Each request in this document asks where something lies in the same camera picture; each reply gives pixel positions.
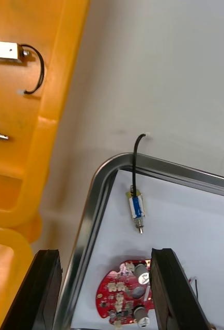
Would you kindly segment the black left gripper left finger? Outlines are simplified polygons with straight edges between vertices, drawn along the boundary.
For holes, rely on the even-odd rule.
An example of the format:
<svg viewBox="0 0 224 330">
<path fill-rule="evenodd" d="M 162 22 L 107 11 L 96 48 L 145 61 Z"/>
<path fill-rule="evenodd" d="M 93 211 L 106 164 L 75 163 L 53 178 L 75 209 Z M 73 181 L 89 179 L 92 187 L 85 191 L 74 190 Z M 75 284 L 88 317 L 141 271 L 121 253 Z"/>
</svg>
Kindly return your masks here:
<svg viewBox="0 0 224 330">
<path fill-rule="evenodd" d="M 0 329 L 53 329 L 61 281 L 59 250 L 39 250 Z"/>
</svg>

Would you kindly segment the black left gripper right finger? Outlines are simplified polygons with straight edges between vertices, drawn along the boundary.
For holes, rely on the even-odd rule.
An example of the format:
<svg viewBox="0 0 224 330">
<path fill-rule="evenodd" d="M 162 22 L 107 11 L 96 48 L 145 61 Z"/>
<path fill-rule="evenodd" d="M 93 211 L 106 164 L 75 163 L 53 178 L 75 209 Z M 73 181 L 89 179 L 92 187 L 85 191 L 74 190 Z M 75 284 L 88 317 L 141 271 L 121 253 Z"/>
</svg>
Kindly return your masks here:
<svg viewBox="0 0 224 330">
<path fill-rule="evenodd" d="M 158 329 L 210 329 L 172 249 L 152 249 L 150 287 Z"/>
</svg>

